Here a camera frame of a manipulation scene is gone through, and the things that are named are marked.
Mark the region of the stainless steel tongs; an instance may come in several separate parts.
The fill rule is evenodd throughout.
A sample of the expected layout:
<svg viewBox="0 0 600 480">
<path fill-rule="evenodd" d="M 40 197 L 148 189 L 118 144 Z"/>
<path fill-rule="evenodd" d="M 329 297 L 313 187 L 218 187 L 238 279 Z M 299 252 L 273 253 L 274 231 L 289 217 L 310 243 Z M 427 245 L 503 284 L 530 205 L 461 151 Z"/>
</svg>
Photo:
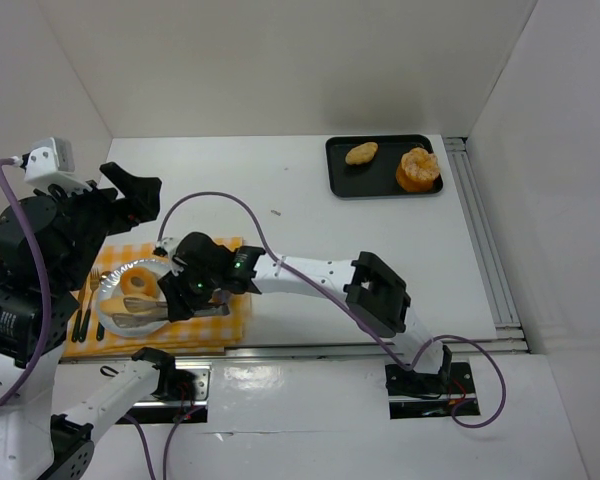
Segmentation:
<svg viewBox="0 0 600 480">
<path fill-rule="evenodd" d="M 166 301 L 148 300 L 140 297 L 123 296 L 117 306 L 111 307 L 112 303 L 107 300 L 106 314 L 113 323 L 120 328 L 136 328 L 156 322 L 179 322 L 192 318 L 226 316 L 230 313 L 226 303 L 211 303 L 204 305 L 201 309 L 183 312 L 174 310 L 169 312 Z"/>
</svg>

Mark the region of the glazed ring donut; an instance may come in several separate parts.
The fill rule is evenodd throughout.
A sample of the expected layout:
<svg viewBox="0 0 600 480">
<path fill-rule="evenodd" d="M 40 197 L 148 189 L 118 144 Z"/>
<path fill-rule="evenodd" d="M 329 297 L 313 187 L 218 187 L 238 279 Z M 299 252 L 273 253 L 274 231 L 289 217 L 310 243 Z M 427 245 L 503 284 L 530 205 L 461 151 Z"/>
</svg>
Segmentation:
<svg viewBox="0 0 600 480">
<path fill-rule="evenodd" d="M 156 275 L 145 267 L 133 267 L 124 271 L 119 286 L 124 295 L 160 296 Z"/>
</svg>

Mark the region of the wedge-shaped bread slice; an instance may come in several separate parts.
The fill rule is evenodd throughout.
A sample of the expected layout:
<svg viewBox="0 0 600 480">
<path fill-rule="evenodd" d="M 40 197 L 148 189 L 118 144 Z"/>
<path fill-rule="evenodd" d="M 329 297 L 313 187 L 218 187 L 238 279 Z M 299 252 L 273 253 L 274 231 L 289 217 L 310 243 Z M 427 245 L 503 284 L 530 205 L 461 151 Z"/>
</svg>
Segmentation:
<svg viewBox="0 0 600 480">
<path fill-rule="evenodd" d="M 135 328 L 167 320 L 167 303 L 142 295 L 116 296 L 99 307 L 120 328 Z"/>
</svg>

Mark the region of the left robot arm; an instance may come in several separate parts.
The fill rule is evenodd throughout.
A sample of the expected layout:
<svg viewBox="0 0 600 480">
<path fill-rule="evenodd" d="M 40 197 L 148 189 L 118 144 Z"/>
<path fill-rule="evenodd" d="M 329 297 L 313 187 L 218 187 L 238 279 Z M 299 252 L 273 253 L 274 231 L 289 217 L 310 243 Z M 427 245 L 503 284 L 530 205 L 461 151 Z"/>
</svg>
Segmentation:
<svg viewBox="0 0 600 480">
<path fill-rule="evenodd" d="M 115 163 L 111 182 L 76 192 L 58 184 L 11 198 L 0 216 L 0 479 L 78 479 L 101 437 L 146 396 L 164 399 L 172 355 L 142 348 L 104 387 L 52 410 L 56 369 L 80 290 L 110 235 L 156 219 L 161 182 Z"/>
</svg>

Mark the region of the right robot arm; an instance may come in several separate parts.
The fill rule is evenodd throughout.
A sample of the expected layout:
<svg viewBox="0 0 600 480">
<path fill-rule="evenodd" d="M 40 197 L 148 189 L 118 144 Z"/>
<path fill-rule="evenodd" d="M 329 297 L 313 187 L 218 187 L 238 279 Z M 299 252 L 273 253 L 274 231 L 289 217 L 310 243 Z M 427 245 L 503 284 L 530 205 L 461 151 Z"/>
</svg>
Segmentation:
<svg viewBox="0 0 600 480">
<path fill-rule="evenodd" d="M 414 314 L 405 281 L 373 253 L 363 251 L 354 260 L 313 260 L 258 246 L 231 250 L 199 232 L 181 240 L 163 238 L 154 253 L 169 264 L 158 285 L 171 322 L 226 311 L 222 292 L 324 298 L 418 381 L 450 381 L 450 350 Z"/>
</svg>

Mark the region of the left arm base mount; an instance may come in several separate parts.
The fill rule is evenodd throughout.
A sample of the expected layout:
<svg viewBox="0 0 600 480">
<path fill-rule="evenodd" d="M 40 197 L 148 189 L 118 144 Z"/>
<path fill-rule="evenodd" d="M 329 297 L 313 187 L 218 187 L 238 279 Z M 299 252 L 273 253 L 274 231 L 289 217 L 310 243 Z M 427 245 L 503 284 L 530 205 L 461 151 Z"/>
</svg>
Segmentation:
<svg viewBox="0 0 600 480">
<path fill-rule="evenodd" d="M 208 397 L 211 380 L 209 366 L 188 369 L 189 377 L 180 380 L 165 399 L 148 396 L 136 402 L 127 414 L 141 425 L 167 425 L 182 419 L 185 424 L 202 424 L 208 420 Z"/>
</svg>

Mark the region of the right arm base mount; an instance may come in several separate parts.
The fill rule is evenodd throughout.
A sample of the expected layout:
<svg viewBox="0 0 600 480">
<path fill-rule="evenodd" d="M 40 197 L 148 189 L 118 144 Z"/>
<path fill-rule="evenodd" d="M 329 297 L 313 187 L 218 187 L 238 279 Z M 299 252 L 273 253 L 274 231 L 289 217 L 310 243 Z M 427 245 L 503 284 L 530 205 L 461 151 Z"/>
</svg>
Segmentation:
<svg viewBox="0 0 600 480">
<path fill-rule="evenodd" d="M 397 365 L 385 366 L 385 387 L 392 420 L 479 416 L 473 374 L 468 362 L 451 364 L 450 377 L 442 381 L 431 375 L 406 372 Z"/>
</svg>

